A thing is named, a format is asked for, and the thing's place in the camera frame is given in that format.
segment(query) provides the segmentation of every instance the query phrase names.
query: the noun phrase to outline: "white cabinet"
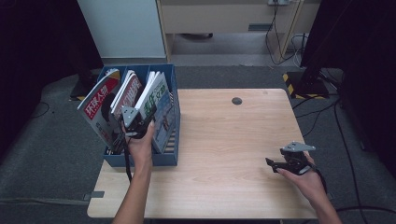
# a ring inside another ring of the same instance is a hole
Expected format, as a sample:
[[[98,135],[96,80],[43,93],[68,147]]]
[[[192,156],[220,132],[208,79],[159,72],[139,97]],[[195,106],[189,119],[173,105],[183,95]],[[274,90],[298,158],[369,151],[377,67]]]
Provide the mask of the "white cabinet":
[[[155,0],[78,0],[103,59],[165,58]]]

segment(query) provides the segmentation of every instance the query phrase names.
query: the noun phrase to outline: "black curtain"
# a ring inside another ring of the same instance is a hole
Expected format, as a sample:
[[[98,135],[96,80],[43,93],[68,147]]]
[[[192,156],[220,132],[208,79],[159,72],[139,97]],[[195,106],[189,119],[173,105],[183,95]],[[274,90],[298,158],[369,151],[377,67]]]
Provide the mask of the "black curtain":
[[[0,1],[0,159],[16,138],[47,84],[103,67],[76,0]]]
[[[340,94],[360,135],[396,177],[396,1],[322,0],[301,66],[345,72]]]

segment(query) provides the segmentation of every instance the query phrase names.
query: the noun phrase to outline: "gray carpet floor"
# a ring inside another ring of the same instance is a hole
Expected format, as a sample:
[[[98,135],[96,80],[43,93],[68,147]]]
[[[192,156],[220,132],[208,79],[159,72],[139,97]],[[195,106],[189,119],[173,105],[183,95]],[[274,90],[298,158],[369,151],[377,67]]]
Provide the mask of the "gray carpet floor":
[[[282,75],[298,70],[291,66],[177,66],[176,75],[180,89],[286,89]],[[88,217],[88,202],[83,201],[84,195],[93,191],[95,186],[103,161],[104,145],[78,114],[79,102],[69,101],[69,94],[77,80],[77,76],[66,77],[49,84],[43,90],[42,103],[37,105],[32,118],[0,166],[0,223],[111,222],[111,219]],[[296,107],[294,113],[299,117],[318,111],[331,105],[337,98],[332,96],[325,100],[309,100]],[[301,101],[290,99],[291,105],[297,105]],[[318,113],[297,120],[302,134],[308,133],[305,142],[318,149],[311,155],[326,177],[332,203],[336,208],[354,207],[358,205],[356,189],[333,111],[332,106],[321,112],[316,122]],[[361,150],[360,139],[346,111],[340,106],[336,107],[336,111],[353,162],[361,203],[396,210],[396,180],[374,152]],[[27,199],[70,200],[66,202],[72,204],[28,203]],[[396,220],[396,215],[390,212],[365,209],[363,213],[369,223],[394,223]],[[364,223],[359,210],[348,209],[339,214],[345,223]],[[178,223],[192,222],[181,220]],[[209,221],[195,220],[193,223],[197,222]],[[285,221],[290,224],[303,222]],[[175,221],[147,220],[147,223]],[[226,223],[273,222],[229,220]]]

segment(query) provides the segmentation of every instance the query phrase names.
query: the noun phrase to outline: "book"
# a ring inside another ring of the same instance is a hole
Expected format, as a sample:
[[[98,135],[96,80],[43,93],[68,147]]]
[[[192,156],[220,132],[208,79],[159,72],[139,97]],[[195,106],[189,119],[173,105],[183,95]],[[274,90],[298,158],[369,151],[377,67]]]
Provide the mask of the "book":
[[[175,108],[163,72],[150,71],[148,83],[134,108],[142,119],[155,110],[152,145],[157,153],[163,154],[176,124]]]
[[[120,133],[120,125],[110,115],[110,106],[120,90],[120,70],[110,68],[79,104],[78,111],[112,150]]]
[[[129,70],[116,98],[111,104],[111,115],[116,120],[120,120],[121,108],[123,106],[134,107],[142,91],[143,86],[139,78],[133,70]]]

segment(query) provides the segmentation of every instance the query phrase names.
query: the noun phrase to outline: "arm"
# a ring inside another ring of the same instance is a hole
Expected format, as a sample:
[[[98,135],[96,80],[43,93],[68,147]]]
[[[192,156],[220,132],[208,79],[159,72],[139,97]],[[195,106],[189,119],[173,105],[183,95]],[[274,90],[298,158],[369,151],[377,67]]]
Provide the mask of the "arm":
[[[309,155],[305,154],[305,156],[310,162],[314,163]],[[311,170],[303,175],[295,175],[284,169],[277,169],[277,171],[295,184],[305,198],[311,203],[312,207],[317,212],[320,224],[342,223],[332,203],[329,201],[320,181],[320,177],[316,172]]]
[[[151,178],[151,139],[154,134],[154,122],[142,139],[127,139],[128,149],[134,158],[134,176],[113,223],[138,223],[144,221],[146,200]]]

